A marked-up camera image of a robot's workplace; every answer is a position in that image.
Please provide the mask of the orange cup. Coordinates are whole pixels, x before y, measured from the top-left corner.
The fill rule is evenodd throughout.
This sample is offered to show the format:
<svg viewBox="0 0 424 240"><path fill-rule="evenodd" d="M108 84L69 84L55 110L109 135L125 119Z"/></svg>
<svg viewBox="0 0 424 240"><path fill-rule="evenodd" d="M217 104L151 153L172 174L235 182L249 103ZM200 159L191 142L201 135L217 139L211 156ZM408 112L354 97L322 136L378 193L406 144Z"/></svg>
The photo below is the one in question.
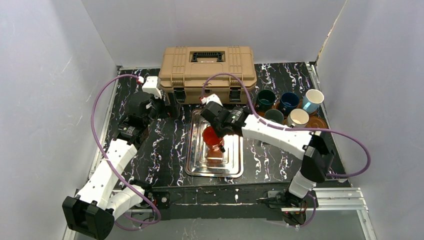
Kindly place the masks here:
<svg viewBox="0 0 424 240"><path fill-rule="evenodd" d="M202 138L209 151L224 153L225 142L223 137L218 137L212 126L207 126L202 132Z"/></svg>

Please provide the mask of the brown wooden coaster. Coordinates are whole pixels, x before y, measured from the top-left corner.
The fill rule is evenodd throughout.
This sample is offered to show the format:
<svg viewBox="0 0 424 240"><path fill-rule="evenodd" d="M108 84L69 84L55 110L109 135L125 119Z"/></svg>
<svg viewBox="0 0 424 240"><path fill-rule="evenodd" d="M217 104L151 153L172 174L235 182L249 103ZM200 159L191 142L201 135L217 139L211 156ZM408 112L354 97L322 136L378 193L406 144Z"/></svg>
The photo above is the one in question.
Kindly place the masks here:
<svg viewBox="0 0 424 240"><path fill-rule="evenodd" d="M327 122L318 116L310 116L309 121L305 126L306 128L320 128L320 129L328 129Z"/></svg>
<svg viewBox="0 0 424 240"><path fill-rule="evenodd" d="M268 110L265 106L263 106L262 104L259 103L255 103L254 104L254 110L255 112L261 116L264 117L265 116L265 112Z"/></svg>
<svg viewBox="0 0 424 240"><path fill-rule="evenodd" d="M280 102L280 101L277 101L277 102L274 104L273 108L281 112L281 111L282 111L282 108L281 108L281 106L280 106L280 105L281 105L281 102Z"/></svg>
<svg viewBox="0 0 424 240"><path fill-rule="evenodd" d="M299 104L297 105L297 109L301 109L302 108L302 104L303 104L303 100L301 99L300 101L299 101ZM320 107L318 107L314 112L311 112L311 113L309 113L309 116L311 117L311 116L315 116L318 112L319 112L319 110L320 110Z"/></svg>

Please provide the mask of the teal cup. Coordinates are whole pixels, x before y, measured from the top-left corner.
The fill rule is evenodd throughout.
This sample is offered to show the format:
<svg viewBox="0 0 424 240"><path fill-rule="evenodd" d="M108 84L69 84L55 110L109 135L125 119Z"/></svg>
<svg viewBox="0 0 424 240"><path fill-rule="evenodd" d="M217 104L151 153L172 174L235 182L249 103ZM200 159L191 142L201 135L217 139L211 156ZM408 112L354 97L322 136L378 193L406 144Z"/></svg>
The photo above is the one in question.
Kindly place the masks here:
<svg viewBox="0 0 424 240"><path fill-rule="evenodd" d="M276 94L269 89L263 89L258 92L255 101L256 112L263 112L270 110L276 101Z"/></svg>

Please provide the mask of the dark grey cup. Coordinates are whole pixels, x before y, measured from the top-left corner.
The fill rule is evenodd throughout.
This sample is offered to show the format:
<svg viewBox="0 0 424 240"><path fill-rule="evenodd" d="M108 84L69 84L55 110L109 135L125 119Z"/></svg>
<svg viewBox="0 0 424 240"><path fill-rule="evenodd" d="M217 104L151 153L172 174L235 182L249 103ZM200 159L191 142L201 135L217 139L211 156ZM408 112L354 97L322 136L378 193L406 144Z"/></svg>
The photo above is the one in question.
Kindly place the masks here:
<svg viewBox="0 0 424 240"><path fill-rule="evenodd" d="M263 116L265 119L270 120L272 122L278 123L278 124L282 124L284 122L284 115L281 111L279 111L278 109L269 109L264 113Z"/></svg>

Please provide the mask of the navy blue cup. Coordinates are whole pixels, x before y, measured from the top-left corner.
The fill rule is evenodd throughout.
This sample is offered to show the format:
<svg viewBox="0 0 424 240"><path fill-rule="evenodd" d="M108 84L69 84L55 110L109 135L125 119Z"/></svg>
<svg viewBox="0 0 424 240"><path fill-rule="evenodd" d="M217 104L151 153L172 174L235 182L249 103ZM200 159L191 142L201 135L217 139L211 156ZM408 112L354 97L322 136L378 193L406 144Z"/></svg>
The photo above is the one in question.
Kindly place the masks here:
<svg viewBox="0 0 424 240"><path fill-rule="evenodd" d="M281 95L277 109L287 117L300 103L299 97L293 92L285 92Z"/></svg>

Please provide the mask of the cream cup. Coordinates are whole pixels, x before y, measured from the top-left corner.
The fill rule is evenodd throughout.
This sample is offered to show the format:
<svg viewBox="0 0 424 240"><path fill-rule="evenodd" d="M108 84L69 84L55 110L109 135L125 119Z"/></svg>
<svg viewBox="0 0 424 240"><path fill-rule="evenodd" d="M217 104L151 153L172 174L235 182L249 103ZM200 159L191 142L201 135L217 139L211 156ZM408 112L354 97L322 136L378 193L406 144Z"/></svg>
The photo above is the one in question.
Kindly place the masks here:
<svg viewBox="0 0 424 240"><path fill-rule="evenodd" d="M309 120L310 116L305 110L296 108L289 113L286 119L286 125L290 128L304 128Z"/></svg>

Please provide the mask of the white cup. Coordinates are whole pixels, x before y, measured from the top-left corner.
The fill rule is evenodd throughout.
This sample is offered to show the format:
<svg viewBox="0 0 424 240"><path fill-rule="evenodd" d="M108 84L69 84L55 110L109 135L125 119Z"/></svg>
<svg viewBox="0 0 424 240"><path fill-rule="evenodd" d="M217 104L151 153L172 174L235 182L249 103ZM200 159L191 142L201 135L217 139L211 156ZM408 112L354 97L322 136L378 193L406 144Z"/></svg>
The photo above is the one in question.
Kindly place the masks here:
<svg viewBox="0 0 424 240"><path fill-rule="evenodd" d="M301 109L308 114L315 112L324 101L324 94L317 89L309 89L302 99Z"/></svg>

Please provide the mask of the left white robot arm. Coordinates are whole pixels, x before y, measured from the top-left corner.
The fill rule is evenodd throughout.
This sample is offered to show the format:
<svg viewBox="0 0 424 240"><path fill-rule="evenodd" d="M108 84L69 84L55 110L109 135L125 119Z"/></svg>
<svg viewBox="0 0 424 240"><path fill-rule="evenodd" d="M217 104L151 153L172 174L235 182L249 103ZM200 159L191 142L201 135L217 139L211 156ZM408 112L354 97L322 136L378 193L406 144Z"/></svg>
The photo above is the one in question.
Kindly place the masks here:
<svg viewBox="0 0 424 240"><path fill-rule="evenodd" d="M113 133L104 159L74 197L68 196L62 209L70 230L104 240L115 220L137 204L145 202L152 185L133 179L122 191L112 195L130 160L149 136L149 125L170 113L160 93L137 92L129 99L125 115Z"/></svg>

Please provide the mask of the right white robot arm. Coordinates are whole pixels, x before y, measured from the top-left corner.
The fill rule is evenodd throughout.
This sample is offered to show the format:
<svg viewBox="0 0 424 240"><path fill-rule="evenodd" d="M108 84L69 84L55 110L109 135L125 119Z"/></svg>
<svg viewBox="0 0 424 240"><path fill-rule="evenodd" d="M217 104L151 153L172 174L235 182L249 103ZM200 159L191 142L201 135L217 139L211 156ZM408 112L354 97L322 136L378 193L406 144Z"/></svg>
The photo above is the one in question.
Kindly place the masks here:
<svg viewBox="0 0 424 240"><path fill-rule="evenodd" d="M291 128L261 116L255 116L246 108L228 110L215 100L201 100L200 115L207 120L215 134L222 138L237 135L255 139L278 147L302 161L285 192L287 198L303 199L318 183L327 179L335 152L318 130Z"/></svg>

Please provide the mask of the tan plastic toolbox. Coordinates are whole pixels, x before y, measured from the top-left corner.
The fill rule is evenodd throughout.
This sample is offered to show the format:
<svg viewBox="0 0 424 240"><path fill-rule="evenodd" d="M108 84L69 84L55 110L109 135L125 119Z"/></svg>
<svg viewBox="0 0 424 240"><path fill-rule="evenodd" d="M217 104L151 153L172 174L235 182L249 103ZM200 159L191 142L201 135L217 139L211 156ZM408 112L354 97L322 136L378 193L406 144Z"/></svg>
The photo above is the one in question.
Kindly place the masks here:
<svg viewBox="0 0 424 240"><path fill-rule="evenodd" d="M158 77L166 96L182 105L200 104L202 92L224 104L246 104L257 84L249 46L168 47Z"/></svg>

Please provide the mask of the stainless steel tray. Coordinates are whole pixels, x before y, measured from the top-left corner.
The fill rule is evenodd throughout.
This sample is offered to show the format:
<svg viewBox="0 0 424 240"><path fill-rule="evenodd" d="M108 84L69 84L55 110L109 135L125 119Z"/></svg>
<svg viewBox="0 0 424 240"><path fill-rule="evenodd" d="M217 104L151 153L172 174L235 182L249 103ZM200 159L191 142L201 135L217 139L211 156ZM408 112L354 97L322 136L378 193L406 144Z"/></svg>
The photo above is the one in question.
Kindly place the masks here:
<svg viewBox="0 0 424 240"><path fill-rule="evenodd" d="M190 138L185 171L191 176L238 178L244 171L243 138L226 135L220 146L209 146L203 139L210 124L201 116L201 110L191 113Z"/></svg>

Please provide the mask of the aluminium frame rail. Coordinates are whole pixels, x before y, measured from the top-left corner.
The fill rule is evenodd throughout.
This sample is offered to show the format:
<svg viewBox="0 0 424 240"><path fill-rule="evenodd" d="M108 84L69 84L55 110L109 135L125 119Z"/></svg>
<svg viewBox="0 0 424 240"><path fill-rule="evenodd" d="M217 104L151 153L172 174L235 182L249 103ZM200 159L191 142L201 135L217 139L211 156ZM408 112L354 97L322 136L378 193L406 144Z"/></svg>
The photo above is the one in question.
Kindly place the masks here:
<svg viewBox="0 0 424 240"><path fill-rule="evenodd" d="M356 211L365 238L376 239L368 207L359 188L315 188L310 196L292 206L273 203L286 189L285 184L239 184L186 187L155 187L153 197L163 221L177 219L266 219L287 220L289 213L299 210Z"/></svg>

